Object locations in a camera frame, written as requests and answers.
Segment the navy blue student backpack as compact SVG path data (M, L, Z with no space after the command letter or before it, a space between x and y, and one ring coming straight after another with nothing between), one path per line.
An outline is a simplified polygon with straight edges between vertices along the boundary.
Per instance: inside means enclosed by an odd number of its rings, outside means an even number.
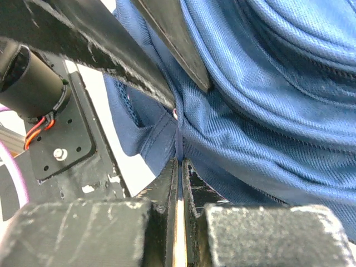
M325 205L355 240L355 2L181 1L212 90L192 81L132 1L115 18L157 63L172 112L105 76L126 155L182 156L237 204Z

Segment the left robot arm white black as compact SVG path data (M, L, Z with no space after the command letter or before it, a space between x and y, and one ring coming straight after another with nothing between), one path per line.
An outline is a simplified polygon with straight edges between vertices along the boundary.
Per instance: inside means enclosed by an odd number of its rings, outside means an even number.
M1 103L29 122L62 111L70 97L38 51L109 74L175 107L161 71L101 1L1 2Z

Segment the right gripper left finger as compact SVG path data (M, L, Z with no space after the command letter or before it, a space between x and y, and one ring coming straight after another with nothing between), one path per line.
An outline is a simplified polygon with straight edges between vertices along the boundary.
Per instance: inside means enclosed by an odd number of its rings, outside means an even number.
M2 266L174 266L179 164L135 197L28 204L1 242Z

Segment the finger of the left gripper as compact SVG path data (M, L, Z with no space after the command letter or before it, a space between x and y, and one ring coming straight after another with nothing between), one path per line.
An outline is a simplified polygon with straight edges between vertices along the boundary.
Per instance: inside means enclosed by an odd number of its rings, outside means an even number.
M133 4L200 90L209 92L209 74L187 29L180 1L135 0Z
M101 1L1 1L1 37L108 73L175 108L159 68Z

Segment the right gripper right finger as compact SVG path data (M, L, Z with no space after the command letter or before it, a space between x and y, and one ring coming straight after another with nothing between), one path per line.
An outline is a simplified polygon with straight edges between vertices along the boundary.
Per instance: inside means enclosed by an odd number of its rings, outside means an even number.
M234 205L182 163L188 266L354 266L325 206Z

